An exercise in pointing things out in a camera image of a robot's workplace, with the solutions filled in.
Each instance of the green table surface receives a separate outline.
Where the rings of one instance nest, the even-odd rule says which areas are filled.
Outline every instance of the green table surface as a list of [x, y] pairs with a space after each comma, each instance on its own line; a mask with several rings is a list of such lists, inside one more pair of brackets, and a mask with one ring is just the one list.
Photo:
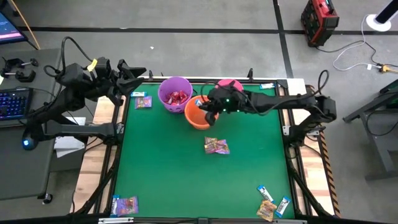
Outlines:
[[[213, 127], [201, 131], [184, 114], [164, 108], [158, 87], [143, 84], [136, 90], [152, 96], [152, 108], [136, 110], [131, 99], [128, 110], [114, 194], [138, 197], [139, 213], [131, 216], [258, 218], [259, 185], [277, 206], [283, 196], [291, 198], [276, 110], [267, 116], [221, 114]], [[200, 87], [193, 85], [198, 93]], [[244, 89], [275, 95], [259, 85]], [[205, 154], [205, 136], [226, 139], [231, 154]], [[294, 218], [292, 203], [283, 218]]]

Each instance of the concrete floor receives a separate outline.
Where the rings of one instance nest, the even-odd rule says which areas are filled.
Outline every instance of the concrete floor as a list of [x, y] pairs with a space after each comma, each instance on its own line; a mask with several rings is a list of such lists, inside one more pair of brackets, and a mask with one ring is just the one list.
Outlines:
[[[285, 29], [300, 30], [300, 13], [306, 0], [280, 0]], [[378, 12], [389, 0], [333, 0], [340, 25], [338, 30], [360, 30], [362, 18]], [[18, 0], [25, 18], [36, 27], [128, 27], [128, 28], [214, 28], [277, 29], [272, 0]], [[392, 30], [398, 30], [397, 19]], [[178, 34], [178, 33], [102, 33], [36, 32], [42, 48], [60, 46], [70, 35], [91, 57], [105, 56], [113, 66], [124, 58], [130, 66], [143, 66], [155, 75], [245, 77], [249, 68], [255, 77], [286, 77], [278, 34]], [[377, 49], [375, 59], [398, 63], [398, 37], [370, 35], [368, 42]], [[324, 49], [333, 50], [360, 40], [360, 35], [333, 35]], [[319, 73], [328, 69], [330, 80], [323, 94], [336, 100], [338, 119], [326, 126], [334, 182], [344, 218], [397, 223], [398, 179], [366, 182], [364, 176], [380, 170], [359, 120], [345, 124], [341, 119], [371, 100], [376, 92], [397, 76], [380, 75], [377, 70], [356, 67], [338, 72], [332, 61], [339, 53], [323, 53], [308, 48], [302, 35], [286, 35], [293, 76], [316, 85]], [[87, 64], [72, 44], [68, 62]], [[0, 52], [28, 50], [21, 44], [5, 45]], [[339, 61], [341, 67], [369, 63], [371, 49], [350, 50]], [[50, 205], [40, 206], [32, 199], [0, 202], [0, 219], [64, 215], [70, 208], [70, 195], [77, 172], [55, 173], [50, 189], [56, 195]], [[21, 207], [35, 208], [22, 212]]]

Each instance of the keyboard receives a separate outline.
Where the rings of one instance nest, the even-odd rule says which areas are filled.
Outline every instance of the keyboard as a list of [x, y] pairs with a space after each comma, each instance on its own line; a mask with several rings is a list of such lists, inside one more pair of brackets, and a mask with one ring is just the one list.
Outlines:
[[18, 120], [29, 112], [32, 94], [31, 88], [0, 90], [0, 128], [22, 125]]

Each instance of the white cable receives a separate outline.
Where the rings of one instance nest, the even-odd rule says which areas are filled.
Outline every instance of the white cable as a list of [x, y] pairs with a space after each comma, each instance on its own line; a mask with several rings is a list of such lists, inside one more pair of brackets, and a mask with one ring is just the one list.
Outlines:
[[337, 70], [339, 70], [339, 71], [347, 71], [347, 70], [352, 69], [353, 67], [357, 67], [358, 65], [368, 65], [368, 66], [370, 65], [370, 66], [372, 66], [372, 67], [379, 68], [377, 65], [372, 65], [372, 64], [370, 64], [370, 63], [364, 63], [364, 62], [357, 63], [357, 64], [355, 64], [355, 65], [353, 65], [353, 66], [348, 67], [348, 68], [338, 68], [338, 67], [336, 66], [336, 64], [335, 64], [335, 63], [337, 62], [337, 60], [338, 60], [347, 50], [353, 49], [353, 48], [355, 48], [355, 47], [362, 46], [362, 45], [364, 45], [364, 44], [366, 43], [366, 38], [365, 38], [365, 35], [363, 34], [363, 23], [364, 23], [364, 21], [365, 21], [365, 19], [366, 19], [367, 16], [368, 16], [368, 15], [366, 15], [366, 16], [363, 17], [363, 20], [362, 20], [362, 23], [361, 23], [361, 33], [362, 33], [362, 38], [363, 38], [362, 44], [358, 44], [358, 45], [355, 45], [355, 46], [352, 46], [352, 47], [348, 47], [347, 49], [345, 49], [344, 51], [342, 51], [342, 53], [340, 53], [340, 54], [337, 56], [337, 58], [333, 61], [333, 66], [334, 66], [335, 69], [337, 69]]

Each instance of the red power station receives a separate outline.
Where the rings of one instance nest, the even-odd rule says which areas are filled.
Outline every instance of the red power station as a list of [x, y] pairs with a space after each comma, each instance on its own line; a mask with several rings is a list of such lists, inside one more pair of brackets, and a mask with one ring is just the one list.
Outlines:
[[331, 0], [309, 0], [301, 14], [308, 46], [323, 46], [337, 27], [338, 21], [339, 17]]

